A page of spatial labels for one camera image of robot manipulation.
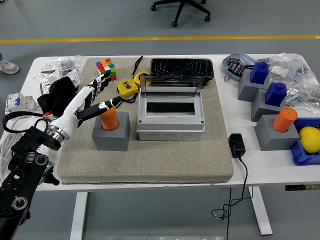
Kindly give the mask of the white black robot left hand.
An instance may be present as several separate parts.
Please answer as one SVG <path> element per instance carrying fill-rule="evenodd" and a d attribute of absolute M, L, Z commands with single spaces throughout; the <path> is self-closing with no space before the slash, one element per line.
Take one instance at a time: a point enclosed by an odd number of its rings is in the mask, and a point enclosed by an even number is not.
<path fill-rule="evenodd" d="M 95 118 L 118 105 L 123 100 L 121 96 L 91 105 L 111 80 L 108 74 L 103 74 L 83 87 L 68 104 L 63 115 L 48 125 L 46 133 L 60 142 L 68 140 L 82 122 Z"/>

